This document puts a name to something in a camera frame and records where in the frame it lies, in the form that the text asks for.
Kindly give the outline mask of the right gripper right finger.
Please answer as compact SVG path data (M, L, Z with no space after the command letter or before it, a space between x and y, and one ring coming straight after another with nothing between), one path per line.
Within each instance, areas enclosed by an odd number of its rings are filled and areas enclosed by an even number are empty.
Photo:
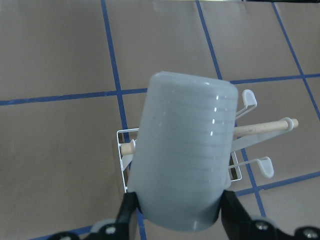
M248 214L236 193L224 190L220 200L221 222L230 240L318 240L320 229L302 226L287 234L275 226L270 219Z

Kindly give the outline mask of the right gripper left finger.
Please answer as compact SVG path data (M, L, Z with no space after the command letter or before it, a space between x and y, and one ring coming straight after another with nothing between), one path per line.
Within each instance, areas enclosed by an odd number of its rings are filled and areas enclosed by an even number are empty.
M135 192L123 194L122 202L115 219L104 219L90 227L86 236L76 230L65 230L40 240L134 240L138 229L139 200Z

